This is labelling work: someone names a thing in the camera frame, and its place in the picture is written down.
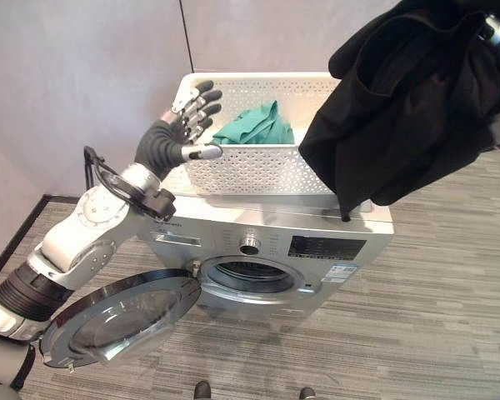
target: door glass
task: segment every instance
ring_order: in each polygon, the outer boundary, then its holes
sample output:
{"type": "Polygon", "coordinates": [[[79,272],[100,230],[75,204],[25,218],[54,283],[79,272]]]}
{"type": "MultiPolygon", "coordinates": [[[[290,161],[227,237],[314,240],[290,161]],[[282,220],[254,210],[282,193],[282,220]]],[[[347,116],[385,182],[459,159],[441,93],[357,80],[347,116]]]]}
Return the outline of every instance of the door glass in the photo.
{"type": "Polygon", "coordinates": [[[85,323],[70,347],[104,364],[129,363],[157,349],[174,328],[178,294],[159,290],[116,302],[85,323]]]}

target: washing machine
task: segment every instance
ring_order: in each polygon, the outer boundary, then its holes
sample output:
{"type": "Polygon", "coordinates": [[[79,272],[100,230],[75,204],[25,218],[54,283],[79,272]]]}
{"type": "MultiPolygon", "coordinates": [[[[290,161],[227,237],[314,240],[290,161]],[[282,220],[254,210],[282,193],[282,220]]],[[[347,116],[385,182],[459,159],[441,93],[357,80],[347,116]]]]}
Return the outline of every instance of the washing machine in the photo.
{"type": "Polygon", "coordinates": [[[178,196],[175,206],[139,238],[164,268],[199,281],[199,307],[232,318],[306,318],[393,237],[388,207],[365,202],[343,222],[333,195],[178,196]]]}
{"type": "Polygon", "coordinates": [[[130,362],[158,348],[197,305],[211,318],[296,326],[389,244],[387,207],[339,216],[333,195],[177,196],[168,222],[138,235],[159,269],[63,309],[42,335],[54,368],[130,362]]]}

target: white laundry basket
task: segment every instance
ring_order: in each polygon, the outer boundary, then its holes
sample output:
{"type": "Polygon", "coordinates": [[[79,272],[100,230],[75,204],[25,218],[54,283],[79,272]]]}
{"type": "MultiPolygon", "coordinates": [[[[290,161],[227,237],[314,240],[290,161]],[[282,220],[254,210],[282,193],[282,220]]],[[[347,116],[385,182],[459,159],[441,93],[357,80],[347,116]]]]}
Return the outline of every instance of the white laundry basket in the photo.
{"type": "Polygon", "coordinates": [[[330,190],[298,153],[298,144],[317,110],[338,85],[326,72],[193,73],[183,78],[179,94],[212,80],[222,90],[222,111],[199,143],[242,111],[277,100],[283,119],[291,124],[294,145],[222,145],[221,158],[185,164],[198,194],[324,194],[330,190]]]}

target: shoe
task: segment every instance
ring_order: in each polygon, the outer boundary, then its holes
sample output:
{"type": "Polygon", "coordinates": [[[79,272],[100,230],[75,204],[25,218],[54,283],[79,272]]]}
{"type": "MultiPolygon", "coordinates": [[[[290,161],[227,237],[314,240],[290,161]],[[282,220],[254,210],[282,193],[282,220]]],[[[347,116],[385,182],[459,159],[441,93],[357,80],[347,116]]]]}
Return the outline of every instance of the shoe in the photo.
{"type": "Polygon", "coordinates": [[[305,400],[306,398],[314,398],[317,394],[310,387],[305,387],[300,391],[300,396],[298,397],[300,400],[305,400]]]}
{"type": "Polygon", "coordinates": [[[201,381],[194,387],[194,399],[211,398],[211,386],[208,381],[201,381]]]}

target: black floor trim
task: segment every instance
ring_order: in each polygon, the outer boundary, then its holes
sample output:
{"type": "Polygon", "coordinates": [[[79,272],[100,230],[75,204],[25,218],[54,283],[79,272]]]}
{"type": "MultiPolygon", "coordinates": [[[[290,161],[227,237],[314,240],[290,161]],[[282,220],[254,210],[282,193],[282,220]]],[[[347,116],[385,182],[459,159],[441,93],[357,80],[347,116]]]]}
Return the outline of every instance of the black floor trim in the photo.
{"type": "Polygon", "coordinates": [[[43,195],[41,199],[37,202],[33,210],[30,212],[30,214],[27,216],[27,218],[24,220],[20,228],[13,235],[12,239],[9,241],[6,248],[4,248],[2,254],[0,254],[0,272],[3,270],[9,258],[15,252],[20,242],[26,236],[26,233],[28,233],[29,229],[32,227],[35,220],[38,218],[39,215],[41,215],[41,212],[49,202],[76,204],[78,202],[78,197],[53,196],[49,194],[43,195]]]}

